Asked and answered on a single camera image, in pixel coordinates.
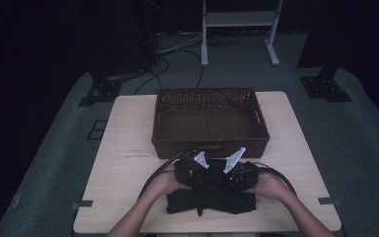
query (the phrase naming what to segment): black cloth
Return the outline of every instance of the black cloth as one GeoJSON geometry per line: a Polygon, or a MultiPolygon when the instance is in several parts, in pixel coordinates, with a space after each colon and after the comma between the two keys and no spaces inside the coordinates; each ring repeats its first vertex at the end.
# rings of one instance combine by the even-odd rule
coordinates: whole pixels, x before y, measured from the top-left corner
{"type": "Polygon", "coordinates": [[[197,209],[198,215],[211,208],[219,211],[239,214],[257,209],[256,196],[234,191],[226,184],[223,170],[226,160],[208,159],[208,165],[202,183],[192,190],[178,190],[167,196],[168,213],[197,209]]]}

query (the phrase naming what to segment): brown woven basket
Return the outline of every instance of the brown woven basket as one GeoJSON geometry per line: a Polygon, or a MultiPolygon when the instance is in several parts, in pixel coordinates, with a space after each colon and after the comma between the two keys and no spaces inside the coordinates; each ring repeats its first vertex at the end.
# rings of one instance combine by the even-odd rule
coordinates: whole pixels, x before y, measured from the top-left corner
{"type": "Polygon", "coordinates": [[[264,154],[269,133],[252,88],[160,89],[152,143],[160,159],[188,150],[225,158],[245,147],[245,158],[264,154]]]}

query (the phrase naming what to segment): black cable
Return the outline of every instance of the black cable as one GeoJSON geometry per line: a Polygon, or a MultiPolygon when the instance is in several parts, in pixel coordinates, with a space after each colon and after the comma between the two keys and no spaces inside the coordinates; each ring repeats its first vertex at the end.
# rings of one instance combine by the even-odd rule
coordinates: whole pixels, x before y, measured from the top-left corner
{"type": "Polygon", "coordinates": [[[294,190],[294,187],[291,185],[291,183],[288,181],[287,178],[285,178],[284,175],[282,175],[280,172],[278,172],[277,170],[271,168],[270,166],[266,165],[266,164],[263,164],[263,163],[260,163],[260,162],[256,162],[257,164],[261,164],[265,167],[256,167],[256,168],[252,168],[252,169],[248,169],[248,170],[243,170],[243,171],[233,171],[234,174],[244,174],[244,173],[249,173],[249,172],[253,172],[253,171],[258,171],[259,173],[272,173],[274,175],[276,175],[279,179],[281,179],[285,185],[295,194],[297,195],[297,193],[295,192],[294,190]]]}
{"type": "Polygon", "coordinates": [[[188,153],[188,154],[191,154],[191,150],[186,150],[186,151],[181,151],[180,153],[176,154],[174,157],[172,157],[171,159],[169,159],[167,162],[165,162],[161,167],[159,167],[150,177],[149,179],[146,181],[146,183],[144,184],[141,192],[140,192],[140,195],[138,196],[137,199],[139,199],[143,193],[146,191],[147,187],[150,185],[150,183],[160,174],[162,174],[163,172],[163,169],[165,169],[165,167],[169,166],[170,164],[172,164],[172,162],[174,162],[175,160],[177,160],[178,158],[180,158],[182,155],[184,155],[185,153],[188,153]]]}
{"type": "MultiPolygon", "coordinates": [[[[172,54],[172,53],[176,53],[176,52],[187,52],[187,53],[191,53],[192,55],[194,55],[196,58],[198,58],[198,61],[199,61],[199,65],[201,65],[201,58],[198,56],[198,54],[196,54],[195,52],[193,51],[189,51],[189,50],[173,50],[171,52],[167,52],[167,53],[164,53],[164,55],[167,55],[167,54],[172,54]]],[[[196,83],[196,86],[195,88],[198,88],[199,84],[201,83],[201,79],[202,79],[202,75],[204,74],[204,68],[202,66],[200,66],[201,68],[201,71],[200,71],[200,75],[199,75],[199,78],[198,78],[198,82],[196,83]]]]}
{"type": "Polygon", "coordinates": [[[137,92],[144,86],[146,85],[146,83],[150,82],[151,80],[155,79],[155,78],[158,78],[160,75],[162,75],[164,72],[166,72],[169,68],[169,62],[168,60],[164,59],[164,58],[159,58],[160,60],[163,60],[164,62],[166,62],[166,67],[164,70],[161,71],[161,73],[159,74],[154,74],[155,76],[147,79],[145,82],[143,82],[135,91],[134,91],[134,94],[133,95],[137,95],[137,92]]]}

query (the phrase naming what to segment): black bracket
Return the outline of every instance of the black bracket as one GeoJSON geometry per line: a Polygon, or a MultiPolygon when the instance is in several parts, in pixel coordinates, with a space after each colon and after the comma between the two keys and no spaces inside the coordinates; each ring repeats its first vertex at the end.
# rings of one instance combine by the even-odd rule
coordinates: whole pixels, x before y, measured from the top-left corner
{"type": "Polygon", "coordinates": [[[300,77],[311,99],[326,99],[328,102],[351,102],[346,91],[341,90],[334,80],[337,66],[324,66],[318,76],[300,77]]]}

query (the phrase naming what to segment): gray mat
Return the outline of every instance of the gray mat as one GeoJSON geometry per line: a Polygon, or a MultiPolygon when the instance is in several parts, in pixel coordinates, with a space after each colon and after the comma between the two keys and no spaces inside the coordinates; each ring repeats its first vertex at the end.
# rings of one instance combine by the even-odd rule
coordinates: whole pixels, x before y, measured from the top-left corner
{"type": "MultiPolygon", "coordinates": [[[[309,99],[299,76],[317,75],[320,68],[296,68],[306,36],[276,36],[279,67],[271,66],[264,38],[240,37],[234,44],[210,47],[209,66],[203,69],[200,86],[249,86],[257,91],[285,92],[328,191],[340,202],[337,211],[346,235],[379,236],[379,111],[359,81],[343,69],[335,79],[352,102],[309,99]]],[[[160,39],[163,48],[183,40],[186,39],[160,39]]],[[[186,49],[199,53],[198,46],[186,49]]],[[[196,85],[201,68],[195,56],[177,52],[164,58],[169,62],[168,70],[160,76],[164,87],[196,85]]],[[[160,72],[165,66],[164,61],[159,61],[153,70],[160,72]]],[[[120,94],[132,95],[150,77],[152,74],[146,73],[124,83],[120,94]]],[[[96,103],[93,107],[78,107],[91,84],[91,78],[85,74],[67,96],[15,200],[1,220],[0,236],[72,234],[75,217],[72,205],[81,199],[100,145],[99,140],[89,140],[88,135],[96,120],[109,118],[113,106],[96,103]]],[[[153,80],[138,94],[155,94],[157,88],[158,83],[153,80]]]]}

